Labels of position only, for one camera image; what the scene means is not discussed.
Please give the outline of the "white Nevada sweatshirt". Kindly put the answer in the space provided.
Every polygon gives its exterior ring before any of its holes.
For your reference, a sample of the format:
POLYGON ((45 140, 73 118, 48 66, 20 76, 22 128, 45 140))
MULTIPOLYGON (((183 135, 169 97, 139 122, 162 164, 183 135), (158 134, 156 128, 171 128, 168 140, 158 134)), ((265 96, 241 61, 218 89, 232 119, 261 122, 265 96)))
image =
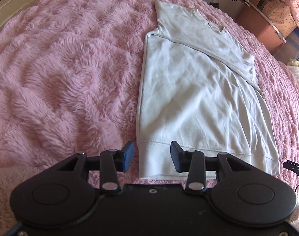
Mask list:
POLYGON ((278 175, 279 154, 254 57, 196 8, 154 2, 137 107, 140 178, 180 181, 171 142, 208 157, 227 152, 278 175))

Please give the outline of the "pink fluffy blanket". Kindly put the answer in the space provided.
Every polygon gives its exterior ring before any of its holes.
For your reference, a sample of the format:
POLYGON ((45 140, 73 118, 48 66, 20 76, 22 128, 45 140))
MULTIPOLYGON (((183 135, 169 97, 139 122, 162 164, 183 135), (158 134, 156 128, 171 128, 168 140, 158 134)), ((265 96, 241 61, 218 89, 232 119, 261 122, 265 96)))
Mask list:
MULTIPOLYGON (((96 156, 136 138, 145 35, 155 0, 39 0, 0 31, 0 235, 16 220, 11 191, 63 159, 96 156)), ((281 161, 299 162, 294 75, 254 35, 202 0, 198 9, 254 56, 281 161)))

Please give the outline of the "blue storage container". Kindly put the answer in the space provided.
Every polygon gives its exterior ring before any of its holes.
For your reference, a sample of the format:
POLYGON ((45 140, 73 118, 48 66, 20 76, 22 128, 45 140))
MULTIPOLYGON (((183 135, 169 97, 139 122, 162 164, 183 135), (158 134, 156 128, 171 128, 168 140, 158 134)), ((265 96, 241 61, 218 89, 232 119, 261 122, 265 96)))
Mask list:
POLYGON ((286 43, 279 45, 272 55, 285 64, 291 60, 299 61, 299 28, 296 27, 287 37, 286 43))

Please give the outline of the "brown plastic storage box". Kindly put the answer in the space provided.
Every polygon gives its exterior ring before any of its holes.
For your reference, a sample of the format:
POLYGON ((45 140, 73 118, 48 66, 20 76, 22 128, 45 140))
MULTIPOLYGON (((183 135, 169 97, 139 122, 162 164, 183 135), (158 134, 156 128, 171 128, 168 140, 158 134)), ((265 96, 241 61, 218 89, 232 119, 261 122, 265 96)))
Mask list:
POLYGON ((285 43, 264 16, 253 7, 245 7, 237 17, 236 22, 241 27, 254 34, 269 52, 272 52, 279 45, 285 43))

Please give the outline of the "patterned beige storage bag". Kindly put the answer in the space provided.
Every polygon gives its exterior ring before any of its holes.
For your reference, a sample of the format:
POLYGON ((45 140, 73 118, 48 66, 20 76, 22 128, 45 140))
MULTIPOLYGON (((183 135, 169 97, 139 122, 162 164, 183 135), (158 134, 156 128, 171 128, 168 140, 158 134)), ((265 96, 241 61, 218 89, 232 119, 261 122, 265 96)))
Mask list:
POLYGON ((251 0, 276 28, 287 37, 295 28, 290 7, 282 0, 251 0))

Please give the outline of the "folding metal table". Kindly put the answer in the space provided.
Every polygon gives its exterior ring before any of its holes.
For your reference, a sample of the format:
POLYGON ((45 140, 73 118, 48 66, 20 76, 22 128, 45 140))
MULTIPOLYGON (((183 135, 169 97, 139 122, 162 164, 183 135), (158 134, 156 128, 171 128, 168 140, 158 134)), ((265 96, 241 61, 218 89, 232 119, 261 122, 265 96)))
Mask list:
MULTIPOLYGON (((275 30, 275 32, 277 33, 277 35, 279 36, 279 38, 284 42, 287 43, 286 38, 284 38, 283 34, 281 33, 281 31, 275 26, 275 24, 267 17, 265 16, 256 6, 254 6, 251 2, 247 2, 245 0, 239 0, 241 2, 243 2, 245 5, 247 5, 248 7, 252 7, 255 11, 257 11, 268 23, 269 25, 275 30)), ((211 3, 215 3, 216 0, 211 0, 209 4, 211 3)))

